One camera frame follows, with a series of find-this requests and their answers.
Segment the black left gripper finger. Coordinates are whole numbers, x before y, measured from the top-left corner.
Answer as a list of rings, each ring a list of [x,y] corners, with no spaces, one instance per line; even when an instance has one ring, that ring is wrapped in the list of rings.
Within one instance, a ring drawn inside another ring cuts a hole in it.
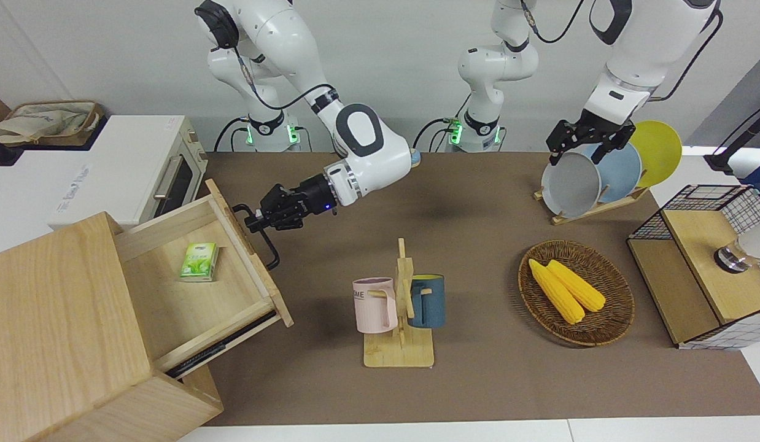
[[[567,120],[559,120],[546,138],[546,146],[549,149],[549,164],[555,167],[560,158],[571,149],[580,145],[577,135],[578,126],[576,123],[569,123]]]
[[[614,135],[604,137],[592,154],[593,164],[598,165],[607,154],[625,148],[635,130],[636,126],[622,126]]]

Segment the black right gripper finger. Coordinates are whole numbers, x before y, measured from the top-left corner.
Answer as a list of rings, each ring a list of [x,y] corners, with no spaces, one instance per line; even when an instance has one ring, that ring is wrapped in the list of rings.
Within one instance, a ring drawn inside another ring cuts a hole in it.
[[[250,210],[251,217],[290,217],[294,215],[294,192],[281,184],[274,185],[260,200],[259,207]]]
[[[273,228],[275,230],[294,230],[301,228],[301,219],[296,216],[288,218],[273,218],[252,215],[245,218],[245,225],[251,233],[257,233],[266,228]]]

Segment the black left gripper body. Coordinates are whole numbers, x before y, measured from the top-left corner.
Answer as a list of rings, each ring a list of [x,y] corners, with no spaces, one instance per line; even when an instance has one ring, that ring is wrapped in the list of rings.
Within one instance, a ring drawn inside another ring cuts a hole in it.
[[[635,133],[635,124],[627,118],[624,123],[613,123],[583,109],[569,130],[570,142],[627,142]]]

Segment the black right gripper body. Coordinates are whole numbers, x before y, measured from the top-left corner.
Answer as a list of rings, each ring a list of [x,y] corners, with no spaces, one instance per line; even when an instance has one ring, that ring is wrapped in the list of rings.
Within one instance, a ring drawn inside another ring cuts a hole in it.
[[[325,174],[305,179],[290,191],[294,223],[302,223],[308,215],[318,215],[336,209],[338,200]]]

